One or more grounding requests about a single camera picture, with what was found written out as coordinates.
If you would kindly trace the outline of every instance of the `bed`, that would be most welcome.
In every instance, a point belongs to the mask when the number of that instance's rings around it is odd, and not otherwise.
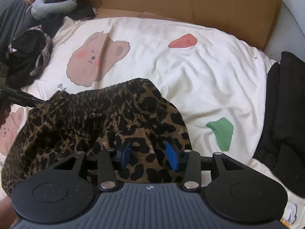
[[[206,125],[226,118],[234,129],[225,153],[277,180],[252,159],[264,122],[266,74],[275,63],[263,52],[217,29],[127,17],[86,22],[66,17],[53,44],[49,65],[25,92],[47,100],[57,90],[75,94],[148,78],[182,114],[194,150],[204,156],[221,151]],[[98,59],[104,63],[101,70],[95,65]],[[1,127],[2,163],[29,110],[13,105]],[[202,183],[209,182],[209,173],[202,172]],[[298,207],[291,228],[302,228],[305,202],[287,192]]]

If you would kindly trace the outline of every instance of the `white bed sheet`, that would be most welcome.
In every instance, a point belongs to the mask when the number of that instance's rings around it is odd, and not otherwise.
[[[109,33],[114,42],[128,42],[130,50],[101,81],[89,87],[76,85],[76,79],[72,78],[72,82],[67,77],[68,62],[75,51],[80,54],[78,49],[97,32]],[[195,45],[168,47],[170,42],[187,34],[196,38]],[[126,17],[87,22],[75,22],[66,17],[53,42],[49,66],[26,92],[47,100],[59,89],[78,93],[133,78],[148,78],[162,96],[178,108],[194,150],[204,156],[220,151],[213,131],[205,125],[225,117],[234,126],[231,147],[225,153],[264,173],[251,160],[263,128],[266,74],[275,62],[263,52],[217,29]],[[23,110],[19,130],[28,111],[29,108]],[[202,178],[203,183],[209,180],[205,174]]]

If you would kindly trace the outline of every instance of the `leopard print fabric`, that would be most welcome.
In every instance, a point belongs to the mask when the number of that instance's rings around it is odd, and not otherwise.
[[[101,90],[76,95],[58,91],[33,108],[2,169],[2,186],[10,196],[22,180],[76,151],[97,155],[129,140],[132,154],[118,180],[137,183],[180,182],[171,170],[165,143],[191,150],[189,135],[178,110],[148,79],[133,79]],[[96,172],[87,180],[97,184]]]

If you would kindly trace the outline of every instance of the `travel pillow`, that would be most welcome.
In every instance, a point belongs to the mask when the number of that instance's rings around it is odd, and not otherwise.
[[[49,14],[72,12],[77,7],[77,0],[36,0],[33,3],[32,15],[36,20],[47,18]]]

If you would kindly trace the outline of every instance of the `cardboard box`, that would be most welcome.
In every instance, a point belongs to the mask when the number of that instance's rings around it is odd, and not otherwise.
[[[263,49],[272,34],[282,0],[89,0],[100,12],[117,16],[172,18],[214,27]]]

